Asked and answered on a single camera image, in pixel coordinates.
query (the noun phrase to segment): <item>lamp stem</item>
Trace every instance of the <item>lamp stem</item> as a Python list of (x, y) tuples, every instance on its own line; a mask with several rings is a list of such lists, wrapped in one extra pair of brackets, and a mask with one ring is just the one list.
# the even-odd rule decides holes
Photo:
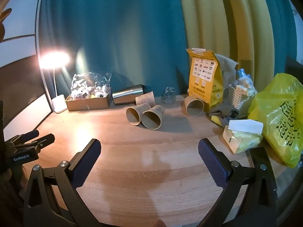
[(55, 80), (55, 68), (53, 68), (53, 73), (54, 73), (54, 85), (55, 85), (55, 91), (56, 91), (56, 97), (57, 97), (58, 93), (57, 93), (56, 80)]

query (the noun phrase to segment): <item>lamp base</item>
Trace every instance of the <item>lamp base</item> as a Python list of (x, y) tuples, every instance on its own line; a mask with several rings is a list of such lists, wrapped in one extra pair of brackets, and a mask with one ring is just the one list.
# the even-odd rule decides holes
[(56, 96), (52, 99), (55, 113), (61, 113), (67, 109), (64, 95)]

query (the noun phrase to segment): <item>lamp head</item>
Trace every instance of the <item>lamp head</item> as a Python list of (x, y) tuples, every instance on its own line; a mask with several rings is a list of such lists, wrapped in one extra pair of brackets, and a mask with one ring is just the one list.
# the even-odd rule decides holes
[(65, 66), (69, 62), (68, 54), (62, 51), (53, 51), (45, 54), (40, 61), (40, 67), (43, 69), (55, 69)]

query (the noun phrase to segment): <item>cardboard box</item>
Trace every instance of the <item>cardboard box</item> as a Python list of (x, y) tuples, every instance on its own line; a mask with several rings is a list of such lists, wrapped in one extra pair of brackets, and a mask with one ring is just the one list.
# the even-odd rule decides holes
[(219, 61), (212, 51), (187, 49), (192, 58), (188, 94), (206, 103), (205, 111), (223, 100), (223, 80)]
[(69, 111), (108, 109), (111, 103), (111, 95), (108, 94), (104, 98), (90, 98), (82, 100), (73, 100), (69, 95), (65, 102)]

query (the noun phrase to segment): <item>brown paper cup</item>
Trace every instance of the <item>brown paper cup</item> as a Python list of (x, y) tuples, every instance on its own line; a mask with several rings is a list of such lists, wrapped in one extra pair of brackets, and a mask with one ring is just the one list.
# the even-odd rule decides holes
[(138, 125), (141, 122), (143, 112), (149, 110), (151, 106), (149, 104), (141, 104), (138, 106), (129, 107), (126, 109), (127, 120), (132, 125)]
[(162, 119), (165, 114), (165, 109), (161, 105), (155, 105), (148, 111), (142, 114), (142, 124), (151, 130), (159, 129), (162, 124)]
[(186, 112), (189, 116), (198, 116), (203, 112), (204, 103), (203, 101), (196, 99), (195, 97), (188, 96), (184, 100)]

